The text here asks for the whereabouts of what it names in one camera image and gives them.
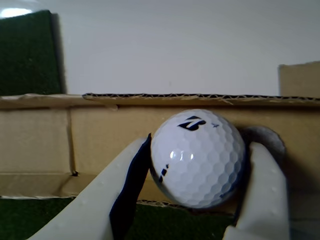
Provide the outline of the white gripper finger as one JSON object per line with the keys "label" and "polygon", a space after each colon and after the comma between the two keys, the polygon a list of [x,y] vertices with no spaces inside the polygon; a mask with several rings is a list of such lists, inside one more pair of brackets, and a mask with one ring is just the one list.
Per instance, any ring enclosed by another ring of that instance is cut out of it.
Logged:
{"label": "white gripper finger", "polygon": [[278,163],[261,143],[250,144],[251,174],[239,218],[224,240],[289,240],[287,182]]}
{"label": "white gripper finger", "polygon": [[122,240],[151,163],[151,137],[128,145],[32,240]]}

